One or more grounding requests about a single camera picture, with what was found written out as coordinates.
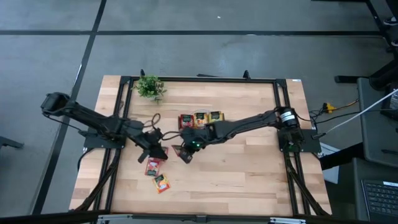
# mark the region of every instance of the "potted plant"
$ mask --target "potted plant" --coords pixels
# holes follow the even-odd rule
[[[159,103],[162,100],[163,93],[167,91],[163,87],[164,82],[160,81],[157,76],[142,75],[134,88],[138,90],[140,96],[150,98]]]

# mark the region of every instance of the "wooden table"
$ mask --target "wooden table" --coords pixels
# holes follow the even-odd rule
[[[106,116],[113,113],[119,81],[120,76],[104,76],[95,111]],[[291,106],[302,118],[309,119],[301,81],[286,81]],[[226,119],[237,120],[275,108],[270,84],[165,82],[165,89],[164,100],[158,105],[134,90],[128,117],[145,122],[160,113],[162,119],[157,126],[166,132],[177,130],[178,115],[199,109],[220,110]],[[283,105],[282,91],[280,96]],[[300,122],[303,129],[311,128],[310,122]],[[162,145],[181,142],[175,138]],[[292,215],[284,159],[274,128],[242,133],[224,144],[208,146],[195,153],[189,165],[170,148],[169,159],[160,173],[167,175],[172,187],[161,194],[152,177],[144,175],[146,161],[137,162],[141,153],[142,149],[128,139],[119,164],[112,212]],[[79,206],[97,184],[103,156],[104,149],[97,149],[82,160],[70,208]],[[331,213],[319,161],[310,153],[301,153],[301,160],[306,186],[323,209]],[[104,208],[107,189],[105,186],[100,208]],[[299,211],[303,213],[300,191],[297,186],[295,189]]]

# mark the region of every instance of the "floor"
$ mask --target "floor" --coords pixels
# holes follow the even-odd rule
[[[383,19],[384,1],[373,0]],[[91,30],[101,0],[2,0],[0,30]],[[368,7],[310,0],[108,0],[99,30],[361,30],[375,31]],[[0,35],[0,136],[24,142],[0,151],[0,217],[32,209],[59,125],[40,113],[46,93],[70,93],[88,35]],[[310,110],[357,99],[356,85],[335,75],[368,76],[392,60],[379,37],[255,35],[98,35],[77,101],[94,108],[103,75],[198,73],[302,79]],[[352,106],[336,114],[358,110]],[[323,120],[333,115],[325,115]],[[320,124],[321,131],[345,118]],[[65,212],[75,184],[83,137],[69,129],[43,213]],[[360,142],[359,121],[322,141],[344,148]]]

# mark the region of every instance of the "keyboard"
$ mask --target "keyboard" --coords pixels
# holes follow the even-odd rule
[[[398,183],[362,180],[369,221],[390,222],[398,217]]]

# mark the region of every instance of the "white cable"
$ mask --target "white cable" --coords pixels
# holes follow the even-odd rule
[[[394,90],[393,92],[391,92],[391,93],[388,94],[387,96],[381,98],[379,101],[373,103],[370,107],[366,108],[365,110],[363,110],[363,111],[360,112],[359,114],[357,114],[357,115],[353,116],[352,118],[350,118],[350,119],[348,119],[348,120],[342,122],[341,124],[337,124],[336,126],[332,127],[331,129],[329,129],[329,131],[326,132],[326,134],[328,134],[328,133],[329,133],[330,131],[332,131],[333,129],[340,127],[341,125],[346,124],[346,123],[352,121],[353,119],[357,118],[358,116],[361,116],[361,114],[367,112],[367,111],[368,111],[369,109],[371,109],[373,106],[375,106],[376,104],[378,104],[378,103],[380,103],[381,101],[385,100],[386,98],[390,97],[391,95],[393,95],[393,94],[396,93],[397,91],[398,91],[398,89]]]

